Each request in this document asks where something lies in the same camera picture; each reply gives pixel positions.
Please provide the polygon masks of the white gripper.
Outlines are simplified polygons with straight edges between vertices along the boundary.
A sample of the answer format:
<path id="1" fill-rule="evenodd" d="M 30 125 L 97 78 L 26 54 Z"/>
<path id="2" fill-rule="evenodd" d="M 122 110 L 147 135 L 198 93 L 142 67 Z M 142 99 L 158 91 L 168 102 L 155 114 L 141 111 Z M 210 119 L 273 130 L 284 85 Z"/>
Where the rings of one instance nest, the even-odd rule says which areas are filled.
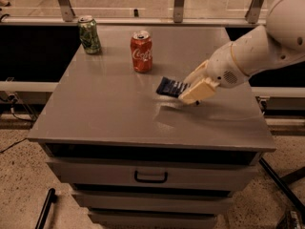
<path id="1" fill-rule="evenodd" d="M 203 61 L 183 80 L 189 87 L 178 97 L 181 102 L 194 104 L 213 96 L 218 86 L 233 88 L 249 79 L 235 63 L 232 46 L 233 43 L 229 42 L 216 50 L 209 61 Z M 209 77 L 204 77 L 206 68 Z"/>

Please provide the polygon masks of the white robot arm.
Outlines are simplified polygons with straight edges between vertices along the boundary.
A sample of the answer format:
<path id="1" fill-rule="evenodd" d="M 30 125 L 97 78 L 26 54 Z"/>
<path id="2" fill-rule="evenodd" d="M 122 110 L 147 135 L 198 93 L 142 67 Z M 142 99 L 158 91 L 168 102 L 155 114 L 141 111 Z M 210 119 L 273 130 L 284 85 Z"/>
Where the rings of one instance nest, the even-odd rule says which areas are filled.
<path id="1" fill-rule="evenodd" d="M 266 23 L 217 49 L 183 82 L 188 88 L 178 97 L 193 104 L 233 88 L 253 75 L 305 60 L 305 0 L 274 0 Z"/>

